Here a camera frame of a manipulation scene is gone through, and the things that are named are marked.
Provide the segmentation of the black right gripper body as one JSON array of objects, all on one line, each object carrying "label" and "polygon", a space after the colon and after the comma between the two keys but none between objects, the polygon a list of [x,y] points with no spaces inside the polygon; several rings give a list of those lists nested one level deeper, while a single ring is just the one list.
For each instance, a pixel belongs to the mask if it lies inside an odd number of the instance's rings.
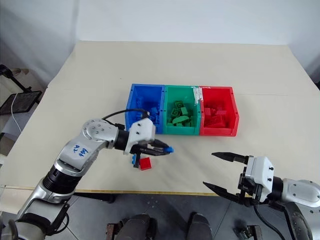
[{"label": "black right gripper body", "polygon": [[238,193],[237,196],[240,205],[250,207],[259,204],[259,185],[252,179],[246,178],[246,170],[247,168],[244,167],[243,172],[240,174],[238,182],[240,193]]}]

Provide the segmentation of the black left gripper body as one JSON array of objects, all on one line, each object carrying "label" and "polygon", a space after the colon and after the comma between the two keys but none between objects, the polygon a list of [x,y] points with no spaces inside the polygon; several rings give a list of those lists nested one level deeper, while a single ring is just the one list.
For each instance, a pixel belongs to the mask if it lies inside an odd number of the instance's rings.
[{"label": "black left gripper body", "polygon": [[130,150],[130,154],[142,154],[141,153],[141,148],[149,148],[148,145],[151,145],[153,141],[144,141],[144,142],[140,142],[140,143],[137,143],[137,144],[134,144],[132,147],[131,147],[131,150]]}]

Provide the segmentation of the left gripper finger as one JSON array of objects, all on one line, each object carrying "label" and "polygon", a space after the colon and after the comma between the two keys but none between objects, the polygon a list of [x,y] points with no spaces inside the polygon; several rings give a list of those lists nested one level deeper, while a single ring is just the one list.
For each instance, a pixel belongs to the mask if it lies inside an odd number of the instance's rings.
[{"label": "left gripper finger", "polygon": [[170,146],[167,145],[166,143],[162,142],[161,140],[158,140],[158,139],[155,139],[153,142],[152,142],[152,146],[156,149],[167,149],[169,148]]},{"label": "left gripper finger", "polygon": [[141,148],[141,153],[150,156],[164,156],[169,155],[171,153],[171,148]]}]

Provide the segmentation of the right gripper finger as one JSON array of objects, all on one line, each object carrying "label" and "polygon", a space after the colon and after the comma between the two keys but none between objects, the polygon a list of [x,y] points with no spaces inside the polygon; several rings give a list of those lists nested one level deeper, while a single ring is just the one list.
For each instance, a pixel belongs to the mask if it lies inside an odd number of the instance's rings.
[{"label": "right gripper finger", "polygon": [[240,155],[232,152],[213,152],[211,153],[211,155],[228,162],[239,162],[245,165],[247,165],[249,161],[248,156],[244,156],[244,155]]},{"label": "right gripper finger", "polygon": [[218,196],[223,197],[223,198],[225,198],[227,200],[230,200],[232,202],[241,204],[241,205],[244,204],[243,203],[243,199],[239,195],[229,193],[225,188],[222,188],[220,186],[217,186],[217,185],[214,185],[214,184],[211,184],[211,183],[207,183],[207,182],[204,182],[204,181],[202,183],[207,188],[209,188],[211,191],[213,191],[215,194],[217,194]]}]

